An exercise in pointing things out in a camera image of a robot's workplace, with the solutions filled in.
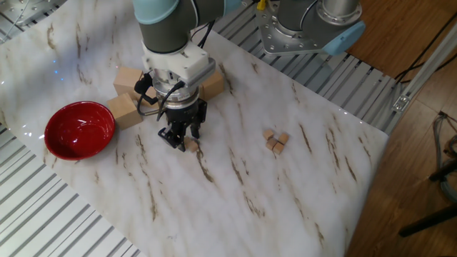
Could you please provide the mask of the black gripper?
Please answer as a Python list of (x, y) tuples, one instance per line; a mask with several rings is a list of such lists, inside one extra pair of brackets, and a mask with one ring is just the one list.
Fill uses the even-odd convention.
[(167, 109), (165, 114), (168, 126), (162, 128), (158, 135), (172, 148), (184, 152), (186, 150), (184, 137), (186, 129), (191, 127), (191, 135), (200, 138), (199, 129), (206, 120), (207, 102), (198, 99), (184, 109)]

